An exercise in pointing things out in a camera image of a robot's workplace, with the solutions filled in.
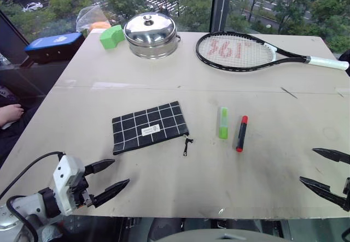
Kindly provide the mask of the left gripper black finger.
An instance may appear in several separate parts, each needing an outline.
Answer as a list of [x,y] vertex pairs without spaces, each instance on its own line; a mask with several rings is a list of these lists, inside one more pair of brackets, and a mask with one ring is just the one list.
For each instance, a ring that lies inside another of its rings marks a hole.
[[103,171],[114,162],[115,162],[115,159],[103,159],[103,160],[91,163],[89,165],[86,165],[84,175],[96,174],[100,171]]
[[130,179],[126,179],[107,187],[104,192],[93,197],[92,199],[93,206],[95,208],[98,208],[99,206],[113,199],[128,185],[129,182],[130,182]]

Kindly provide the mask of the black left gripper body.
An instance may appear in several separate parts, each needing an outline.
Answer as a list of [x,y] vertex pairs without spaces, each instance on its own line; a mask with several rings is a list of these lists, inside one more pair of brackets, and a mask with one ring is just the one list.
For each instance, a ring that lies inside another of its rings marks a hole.
[[73,186],[69,188],[71,192],[71,202],[73,203],[76,209],[84,205],[95,205],[94,196],[89,194],[87,191],[89,184],[85,178],[87,175],[93,173],[94,170],[92,168],[85,168],[85,172],[78,173],[78,176],[73,181]]

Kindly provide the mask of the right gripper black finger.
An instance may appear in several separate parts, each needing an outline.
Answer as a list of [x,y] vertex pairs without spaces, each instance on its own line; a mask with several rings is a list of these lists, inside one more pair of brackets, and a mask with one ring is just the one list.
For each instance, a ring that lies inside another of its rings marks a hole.
[[349,164],[349,155],[346,153],[343,153],[337,150],[332,150],[332,149],[320,148],[320,147],[313,148],[312,150],[329,160]]
[[349,195],[345,195],[345,197],[338,196],[330,191],[330,186],[309,178],[300,176],[299,180],[318,196],[338,205],[344,211],[349,212]]

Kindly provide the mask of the bystander bare hand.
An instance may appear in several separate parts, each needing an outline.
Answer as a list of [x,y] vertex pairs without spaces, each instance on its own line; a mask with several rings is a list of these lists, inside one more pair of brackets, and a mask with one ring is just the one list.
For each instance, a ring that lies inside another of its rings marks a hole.
[[13,123],[21,118],[24,114],[24,109],[20,104],[11,104],[1,107],[0,119],[1,128],[8,123]]

